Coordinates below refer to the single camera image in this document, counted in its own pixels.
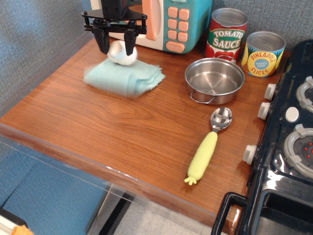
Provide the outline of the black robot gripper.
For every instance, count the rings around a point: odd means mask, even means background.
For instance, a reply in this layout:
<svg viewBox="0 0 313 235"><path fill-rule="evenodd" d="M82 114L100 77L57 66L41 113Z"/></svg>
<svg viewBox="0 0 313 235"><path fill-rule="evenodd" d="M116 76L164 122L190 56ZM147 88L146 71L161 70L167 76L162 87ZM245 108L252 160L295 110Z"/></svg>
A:
<svg viewBox="0 0 313 235"><path fill-rule="evenodd" d="M135 47L136 36L147 33L147 16L131 10L126 0L102 0L100 9L83 11L85 30L94 34L100 51L109 52L109 32L124 33L126 55Z"/></svg>

